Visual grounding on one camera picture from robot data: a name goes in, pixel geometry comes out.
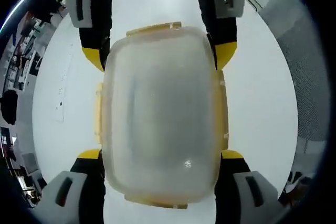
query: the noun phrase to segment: transparent plastic lid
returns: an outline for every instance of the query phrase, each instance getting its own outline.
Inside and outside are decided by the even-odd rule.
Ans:
[[[172,205],[212,193],[223,137],[219,83],[211,46],[196,28],[117,41],[102,89],[109,184],[127,196]]]

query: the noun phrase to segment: white table surface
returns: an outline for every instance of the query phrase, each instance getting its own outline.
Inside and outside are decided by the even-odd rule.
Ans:
[[[128,30],[181,21],[205,31],[197,0],[113,0],[111,44]],[[238,49],[224,68],[229,147],[277,188],[288,178],[297,142],[297,104],[286,60],[260,16],[246,2],[237,20]],[[70,170],[81,152],[99,148],[94,136],[97,84],[103,73],[83,55],[69,15],[59,25],[42,60],[33,101],[37,159],[46,182]],[[125,201],[108,183],[106,223],[214,223],[215,196],[187,210]]]

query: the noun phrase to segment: desk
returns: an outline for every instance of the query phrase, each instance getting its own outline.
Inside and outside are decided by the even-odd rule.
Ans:
[[[111,44],[128,30],[181,21],[205,30],[197,0],[113,0]],[[224,68],[229,111],[229,146],[241,152],[280,194],[297,141],[296,96],[285,58],[260,16],[246,2],[237,20],[238,50]],[[79,153],[98,148],[94,136],[97,84],[103,74],[83,55],[78,31],[66,16],[45,52],[33,100],[36,155],[50,182],[70,170]],[[214,223],[214,195],[187,210],[143,206],[123,199],[108,183],[106,223]]]

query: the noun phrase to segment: plastic container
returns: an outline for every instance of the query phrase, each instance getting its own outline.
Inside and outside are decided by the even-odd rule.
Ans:
[[[102,156],[125,198],[178,206],[213,193],[221,161],[221,74],[193,27],[129,33],[111,48],[102,88]]]

